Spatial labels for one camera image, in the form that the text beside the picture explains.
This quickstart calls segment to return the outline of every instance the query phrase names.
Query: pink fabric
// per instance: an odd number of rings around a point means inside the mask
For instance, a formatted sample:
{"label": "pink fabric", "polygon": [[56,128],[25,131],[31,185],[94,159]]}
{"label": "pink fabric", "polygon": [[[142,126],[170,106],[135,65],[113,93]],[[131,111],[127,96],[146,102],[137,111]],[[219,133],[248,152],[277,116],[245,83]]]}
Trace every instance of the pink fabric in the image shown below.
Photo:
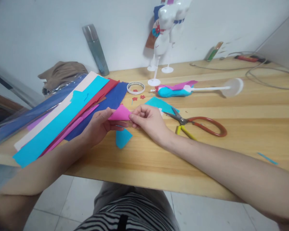
{"label": "pink fabric", "polygon": [[27,129],[31,131],[36,125],[38,125],[49,113],[43,115],[41,118],[37,119],[33,123],[29,124]]}
{"label": "pink fabric", "polygon": [[50,152],[51,150],[53,150],[62,140],[64,140],[64,138],[75,128],[77,127],[88,115],[91,114],[91,112],[94,111],[95,108],[97,108],[99,104],[95,105],[94,107],[90,108],[88,111],[84,112],[84,114],[79,117],[74,123],[72,123],[70,125],[70,127],[62,134],[62,136],[60,136],[60,138],[53,143],[50,147],[48,147],[44,153],[44,155],[48,152]]}
{"label": "pink fabric", "polygon": [[131,112],[121,104],[108,120],[129,120],[129,114],[131,114]]}
{"label": "pink fabric", "polygon": [[195,83],[198,83],[198,81],[191,80],[191,81],[187,81],[187,82],[184,82],[184,83],[179,83],[179,84],[174,85],[174,86],[159,85],[159,87],[167,87],[167,88],[169,88],[171,90],[182,90],[185,85],[190,85],[190,87],[193,87],[193,85]]}

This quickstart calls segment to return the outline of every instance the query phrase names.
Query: electrical cable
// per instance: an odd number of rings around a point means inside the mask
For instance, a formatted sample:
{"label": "electrical cable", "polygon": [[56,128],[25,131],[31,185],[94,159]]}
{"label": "electrical cable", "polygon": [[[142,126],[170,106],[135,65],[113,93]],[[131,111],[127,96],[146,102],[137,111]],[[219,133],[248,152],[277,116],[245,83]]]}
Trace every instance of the electrical cable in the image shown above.
{"label": "electrical cable", "polygon": [[[285,70],[280,70],[280,69],[277,69],[277,68],[273,68],[273,67],[260,67],[261,65],[263,65],[266,61],[267,61],[267,58],[264,57],[263,55],[257,53],[257,52],[252,52],[252,51],[239,51],[239,52],[232,52],[232,53],[229,53],[228,55],[231,55],[231,54],[243,54],[245,52],[248,52],[248,53],[251,53],[251,54],[256,54],[258,56],[261,56],[265,59],[265,61],[263,61],[262,63],[258,64],[257,66],[253,66],[253,67],[240,67],[240,68],[233,68],[233,69],[218,69],[218,68],[208,68],[208,67],[201,67],[201,66],[198,66],[196,64],[193,64],[193,63],[190,63],[191,66],[195,66],[195,67],[198,67],[198,68],[202,68],[202,69],[209,69],[209,70],[219,70],[219,71],[234,71],[234,70],[241,70],[241,69],[247,69],[249,68],[249,70],[245,73],[245,76],[252,80],[253,82],[255,83],[258,83],[258,84],[261,84],[261,85],[264,85],[264,86],[267,86],[267,87],[272,87],[272,88],[278,88],[278,89],[284,89],[284,90],[289,90],[289,88],[284,88],[284,87],[279,87],[279,86],[275,86],[275,85],[271,85],[269,83],[266,83],[266,82],[263,82],[262,80],[260,80],[257,76],[255,76],[253,73],[251,73],[252,70],[255,70],[256,68],[263,68],[263,69],[272,69],[272,70],[276,70],[276,71],[280,71],[280,72],[284,72],[284,73],[288,73],[289,74],[289,71],[285,71]],[[254,77],[257,81],[253,80],[250,78],[250,76],[248,76],[248,74],[250,74],[252,77]]]}

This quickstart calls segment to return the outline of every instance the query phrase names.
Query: white wall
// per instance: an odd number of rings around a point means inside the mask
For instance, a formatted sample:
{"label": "white wall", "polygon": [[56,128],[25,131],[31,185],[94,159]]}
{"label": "white wall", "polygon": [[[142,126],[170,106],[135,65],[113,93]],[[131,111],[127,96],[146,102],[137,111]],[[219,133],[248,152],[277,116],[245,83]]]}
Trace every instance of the white wall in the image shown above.
{"label": "white wall", "polygon": [[[0,74],[41,95],[37,75],[57,61],[98,69],[81,27],[93,23],[110,71],[148,66],[144,49],[160,0],[0,1]],[[224,41],[227,53],[256,50],[289,16],[289,0],[194,0],[173,63],[203,59]]]}
{"label": "white wall", "polygon": [[258,52],[289,68],[289,18],[265,41]]}

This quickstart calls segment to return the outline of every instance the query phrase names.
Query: plastic bag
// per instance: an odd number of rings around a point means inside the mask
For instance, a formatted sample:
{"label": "plastic bag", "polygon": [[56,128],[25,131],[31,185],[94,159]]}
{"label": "plastic bag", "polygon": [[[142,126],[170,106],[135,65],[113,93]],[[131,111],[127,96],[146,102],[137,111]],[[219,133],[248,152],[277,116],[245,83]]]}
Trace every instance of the plastic bag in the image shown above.
{"label": "plastic bag", "polygon": [[87,74],[77,74],[74,81],[64,86],[61,85],[46,96],[46,100],[27,111],[22,109],[0,123],[0,144],[18,133],[29,124],[41,118],[45,114],[57,107],[72,90],[87,76]]}

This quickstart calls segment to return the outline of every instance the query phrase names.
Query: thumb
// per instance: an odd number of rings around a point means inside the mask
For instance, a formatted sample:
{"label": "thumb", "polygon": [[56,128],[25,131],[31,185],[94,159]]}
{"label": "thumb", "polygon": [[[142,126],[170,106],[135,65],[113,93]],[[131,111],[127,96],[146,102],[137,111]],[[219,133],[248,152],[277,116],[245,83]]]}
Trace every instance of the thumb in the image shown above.
{"label": "thumb", "polygon": [[135,124],[138,124],[138,125],[142,125],[142,123],[144,122],[144,118],[138,116],[138,115],[134,115],[134,114],[130,114],[129,115],[129,118],[131,119],[132,122],[134,122]]}
{"label": "thumb", "polygon": [[99,123],[104,123],[108,118],[112,115],[112,110],[108,107],[105,110],[101,111],[99,116],[96,118],[96,120]]}

